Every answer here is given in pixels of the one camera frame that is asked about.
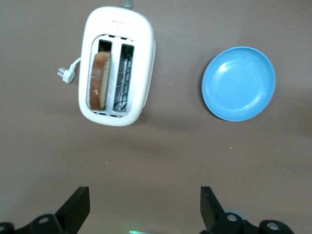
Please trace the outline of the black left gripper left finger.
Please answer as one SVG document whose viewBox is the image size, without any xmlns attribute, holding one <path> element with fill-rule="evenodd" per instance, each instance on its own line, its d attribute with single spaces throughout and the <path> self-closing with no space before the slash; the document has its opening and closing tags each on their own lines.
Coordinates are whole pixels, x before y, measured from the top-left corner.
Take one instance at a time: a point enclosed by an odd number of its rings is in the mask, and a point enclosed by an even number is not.
<svg viewBox="0 0 312 234">
<path fill-rule="evenodd" d="M 55 214 L 44 214 L 26 226 L 15 229 L 13 223 L 2 222 L 2 234 L 76 234 L 90 212 L 88 187 L 79 187 Z"/>
</svg>

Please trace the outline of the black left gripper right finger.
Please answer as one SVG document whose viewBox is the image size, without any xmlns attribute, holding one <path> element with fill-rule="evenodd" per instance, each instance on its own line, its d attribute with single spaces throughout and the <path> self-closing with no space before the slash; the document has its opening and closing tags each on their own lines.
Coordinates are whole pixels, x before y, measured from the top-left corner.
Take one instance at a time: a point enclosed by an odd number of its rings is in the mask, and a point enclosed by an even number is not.
<svg viewBox="0 0 312 234">
<path fill-rule="evenodd" d="M 200 191 L 200 213 L 206 229 L 203 234 L 291 234 L 286 224 L 276 220 L 263 220 L 254 226 L 240 215 L 226 212 L 213 190 L 202 186 Z"/>
</svg>

